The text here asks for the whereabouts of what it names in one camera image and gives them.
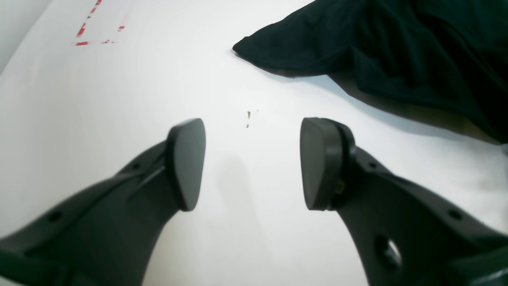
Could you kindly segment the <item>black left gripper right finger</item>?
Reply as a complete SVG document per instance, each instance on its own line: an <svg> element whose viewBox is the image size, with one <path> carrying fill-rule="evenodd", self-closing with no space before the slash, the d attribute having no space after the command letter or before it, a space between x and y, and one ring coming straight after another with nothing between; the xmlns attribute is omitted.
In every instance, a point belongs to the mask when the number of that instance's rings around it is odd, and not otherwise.
<svg viewBox="0 0 508 286"><path fill-rule="evenodd" d="M507 235L390 172L346 125L303 119L300 161L307 208L338 213L371 286L506 286Z"/></svg>

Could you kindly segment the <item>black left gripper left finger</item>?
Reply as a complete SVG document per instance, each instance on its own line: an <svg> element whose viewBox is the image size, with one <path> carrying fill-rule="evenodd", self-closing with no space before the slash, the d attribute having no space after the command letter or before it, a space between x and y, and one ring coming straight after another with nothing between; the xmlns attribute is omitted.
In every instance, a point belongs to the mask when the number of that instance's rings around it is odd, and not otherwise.
<svg viewBox="0 0 508 286"><path fill-rule="evenodd" d="M205 126L190 119L114 176L1 239L1 277L25 286L140 286L161 231L200 194Z"/></svg>

